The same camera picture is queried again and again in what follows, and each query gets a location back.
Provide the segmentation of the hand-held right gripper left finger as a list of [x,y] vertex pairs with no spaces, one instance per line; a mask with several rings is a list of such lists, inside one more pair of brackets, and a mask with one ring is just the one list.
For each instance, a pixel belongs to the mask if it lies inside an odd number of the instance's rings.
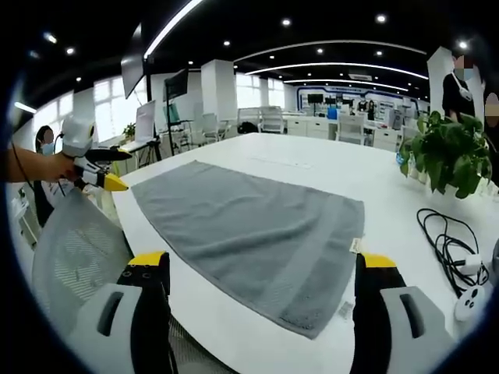
[[131,259],[81,307],[69,343],[91,373],[170,373],[170,258]]

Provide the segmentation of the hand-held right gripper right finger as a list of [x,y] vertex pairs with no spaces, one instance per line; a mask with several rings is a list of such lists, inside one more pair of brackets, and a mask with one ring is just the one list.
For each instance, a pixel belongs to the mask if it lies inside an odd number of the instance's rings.
[[386,256],[356,256],[354,295],[354,373],[430,373],[453,347],[443,312]]

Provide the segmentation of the person's left hand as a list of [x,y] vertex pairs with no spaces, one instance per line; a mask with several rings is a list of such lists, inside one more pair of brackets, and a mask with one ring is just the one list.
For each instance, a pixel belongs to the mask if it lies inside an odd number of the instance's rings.
[[73,159],[63,153],[43,155],[41,161],[42,181],[57,182],[64,178],[74,182],[79,178]]

